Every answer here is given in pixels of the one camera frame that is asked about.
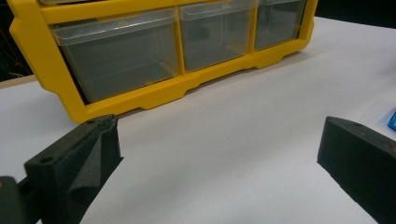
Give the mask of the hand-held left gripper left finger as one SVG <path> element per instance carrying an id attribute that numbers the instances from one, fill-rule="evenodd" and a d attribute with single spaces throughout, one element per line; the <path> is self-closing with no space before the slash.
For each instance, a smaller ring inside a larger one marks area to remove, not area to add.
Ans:
<path id="1" fill-rule="evenodd" d="M 87 120 L 24 164 L 40 193 L 43 224 L 79 224 L 119 166 L 118 118 Z"/>

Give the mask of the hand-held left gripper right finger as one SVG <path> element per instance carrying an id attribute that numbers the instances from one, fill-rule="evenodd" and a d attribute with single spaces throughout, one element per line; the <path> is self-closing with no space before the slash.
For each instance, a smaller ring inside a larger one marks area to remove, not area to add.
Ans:
<path id="1" fill-rule="evenodd" d="M 378 224 L 396 224 L 396 141 L 327 117 L 317 162 Z"/>

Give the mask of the yellow and black organizer cabinet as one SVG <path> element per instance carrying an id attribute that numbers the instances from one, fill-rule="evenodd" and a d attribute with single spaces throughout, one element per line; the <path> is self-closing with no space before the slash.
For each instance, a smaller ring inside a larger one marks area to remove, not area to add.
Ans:
<path id="1" fill-rule="evenodd" d="M 70 119 L 83 122 L 106 114 L 120 115 L 136 108 L 151 109 L 179 99 L 191 89 L 213 79 L 249 68 L 262 69 L 304 49 L 311 40 L 318 0 L 306 0 L 298 37 L 277 46 L 254 49 L 258 10 L 250 16 L 247 54 L 228 62 L 187 73 L 184 69 L 180 23 L 174 28 L 180 74 L 157 84 L 85 104 L 50 31 L 55 23 L 122 16 L 162 7 L 209 0 L 98 0 L 66 5 L 46 5 L 38 0 L 7 0 L 14 15 L 9 32 L 41 87 L 57 94 Z"/>

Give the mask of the set of clear plastic drawers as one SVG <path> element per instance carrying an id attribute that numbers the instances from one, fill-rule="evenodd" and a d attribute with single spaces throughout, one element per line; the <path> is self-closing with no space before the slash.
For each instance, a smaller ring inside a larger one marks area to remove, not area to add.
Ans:
<path id="1" fill-rule="evenodd" d="M 306 0 L 220 0 L 51 25 L 83 99 L 95 103 L 297 37 Z"/>

